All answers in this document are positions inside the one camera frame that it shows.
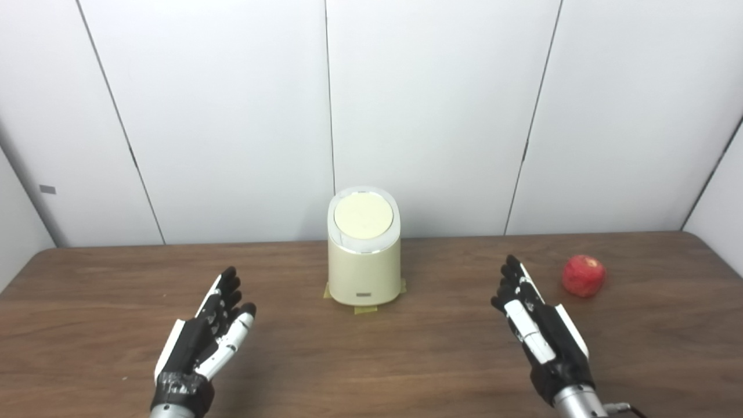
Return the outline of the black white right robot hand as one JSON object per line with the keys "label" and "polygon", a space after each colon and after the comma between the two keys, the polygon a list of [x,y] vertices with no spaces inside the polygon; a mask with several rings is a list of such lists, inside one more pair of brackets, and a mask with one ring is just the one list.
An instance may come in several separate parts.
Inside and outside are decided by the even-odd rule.
{"label": "black white right robot hand", "polygon": [[562,305],[544,301],[523,263],[508,255],[492,306],[507,318],[531,365],[530,379],[550,406],[567,387],[595,387],[589,352]]}

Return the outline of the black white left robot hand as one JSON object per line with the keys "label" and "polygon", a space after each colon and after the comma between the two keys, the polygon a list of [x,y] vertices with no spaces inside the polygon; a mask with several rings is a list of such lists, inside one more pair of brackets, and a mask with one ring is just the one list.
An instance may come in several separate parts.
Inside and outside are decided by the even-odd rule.
{"label": "black white left robot hand", "polygon": [[193,318],[175,321],[154,368],[151,417],[204,417],[215,399],[213,379],[238,352],[257,306],[239,306],[241,280],[230,266],[215,278]]}

